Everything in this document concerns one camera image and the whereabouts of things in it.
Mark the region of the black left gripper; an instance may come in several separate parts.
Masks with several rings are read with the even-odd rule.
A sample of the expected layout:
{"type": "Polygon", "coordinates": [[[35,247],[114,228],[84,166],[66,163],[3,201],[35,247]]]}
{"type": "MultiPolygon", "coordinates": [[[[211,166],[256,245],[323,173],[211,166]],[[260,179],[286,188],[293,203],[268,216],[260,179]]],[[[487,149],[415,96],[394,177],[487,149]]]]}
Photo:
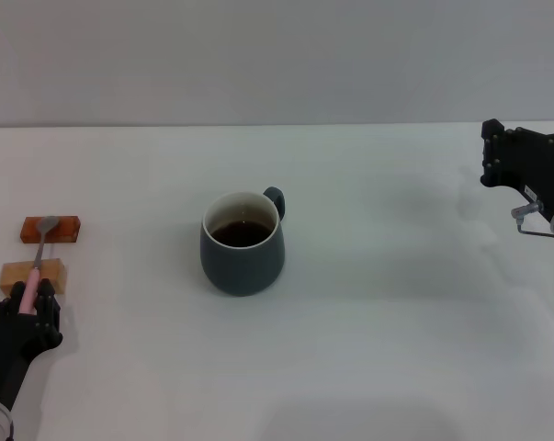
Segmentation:
{"type": "Polygon", "coordinates": [[[52,283],[40,281],[34,302],[37,317],[19,314],[26,283],[16,282],[8,298],[0,301],[0,403],[9,411],[27,375],[29,365],[42,352],[62,343],[61,307],[52,283]]]}

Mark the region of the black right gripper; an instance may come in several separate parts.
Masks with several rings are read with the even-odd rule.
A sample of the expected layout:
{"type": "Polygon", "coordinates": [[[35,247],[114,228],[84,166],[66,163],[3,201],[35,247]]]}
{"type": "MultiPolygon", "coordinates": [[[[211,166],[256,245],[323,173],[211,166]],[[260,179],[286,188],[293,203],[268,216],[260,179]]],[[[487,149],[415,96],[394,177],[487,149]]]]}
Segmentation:
{"type": "Polygon", "coordinates": [[[554,133],[542,134],[518,128],[507,130],[498,119],[481,125],[483,139],[483,173],[485,187],[510,187],[527,201],[540,201],[541,215],[554,217],[554,133]],[[501,152],[501,159],[495,154],[501,152]]]}

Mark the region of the pink handled metal spoon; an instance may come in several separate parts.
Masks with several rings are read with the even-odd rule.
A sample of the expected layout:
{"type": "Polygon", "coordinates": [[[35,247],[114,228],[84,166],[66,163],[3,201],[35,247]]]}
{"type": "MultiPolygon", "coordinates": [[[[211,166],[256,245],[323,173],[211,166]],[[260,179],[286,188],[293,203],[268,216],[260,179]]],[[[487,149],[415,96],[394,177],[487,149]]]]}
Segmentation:
{"type": "Polygon", "coordinates": [[[59,222],[60,220],[58,217],[47,216],[40,219],[36,224],[36,230],[40,234],[40,243],[33,261],[32,268],[28,273],[28,279],[20,301],[18,310],[20,314],[32,313],[35,296],[37,295],[37,289],[40,282],[40,265],[45,244],[45,238],[46,235],[59,224],[59,222]]]}

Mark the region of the grey ceramic cup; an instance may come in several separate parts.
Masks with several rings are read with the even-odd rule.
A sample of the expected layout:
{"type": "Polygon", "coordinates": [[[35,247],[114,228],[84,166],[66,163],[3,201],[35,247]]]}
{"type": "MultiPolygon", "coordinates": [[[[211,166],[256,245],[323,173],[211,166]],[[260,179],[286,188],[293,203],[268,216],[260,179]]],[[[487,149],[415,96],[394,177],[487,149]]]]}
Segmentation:
{"type": "Polygon", "coordinates": [[[271,286],[285,264],[285,212],[285,197],[277,187],[268,187],[262,194],[231,193],[214,201],[202,218],[199,241],[200,263],[212,285],[236,297],[254,295],[271,286]],[[246,248],[225,246],[211,236],[234,221],[256,221],[271,228],[272,233],[260,244],[246,248]]]}

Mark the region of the light wooden block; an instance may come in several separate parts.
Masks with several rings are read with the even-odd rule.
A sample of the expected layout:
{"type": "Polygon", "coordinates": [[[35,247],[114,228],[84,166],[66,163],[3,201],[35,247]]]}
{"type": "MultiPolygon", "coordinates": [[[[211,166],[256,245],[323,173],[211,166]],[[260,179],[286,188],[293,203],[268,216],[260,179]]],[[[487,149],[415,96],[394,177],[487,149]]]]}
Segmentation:
{"type": "MultiPolygon", "coordinates": [[[[5,263],[0,272],[0,290],[7,296],[18,281],[26,281],[32,269],[32,261],[5,263]]],[[[41,262],[40,278],[47,278],[56,295],[64,295],[66,290],[67,270],[59,258],[46,259],[41,262]]]]}

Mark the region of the reddish brown wooden block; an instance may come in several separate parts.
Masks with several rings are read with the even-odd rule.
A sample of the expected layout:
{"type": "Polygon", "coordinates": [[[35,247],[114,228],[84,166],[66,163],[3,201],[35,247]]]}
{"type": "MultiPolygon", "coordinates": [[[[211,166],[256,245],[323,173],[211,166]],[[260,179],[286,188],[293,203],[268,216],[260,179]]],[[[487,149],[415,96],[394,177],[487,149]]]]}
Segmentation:
{"type": "MultiPolygon", "coordinates": [[[[20,240],[26,244],[40,242],[40,232],[37,226],[41,217],[26,217],[21,231],[20,240]]],[[[81,229],[81,222],[77,216],[59,216],[59,223],[45,236],[45,243],[75,243],[81,229]]]]}

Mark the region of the dark coffee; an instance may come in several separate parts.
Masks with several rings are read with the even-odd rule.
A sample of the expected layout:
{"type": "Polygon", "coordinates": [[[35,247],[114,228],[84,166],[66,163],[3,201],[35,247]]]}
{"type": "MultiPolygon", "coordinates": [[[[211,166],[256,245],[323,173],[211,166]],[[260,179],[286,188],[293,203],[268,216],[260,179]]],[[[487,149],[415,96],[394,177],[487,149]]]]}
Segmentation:
{"type": "Polygon", "coordinates": [[[211,236],[225,246],[246,248],[266,240],[272,229],[252,220],[238,220],[216,229],[211,236]]]}

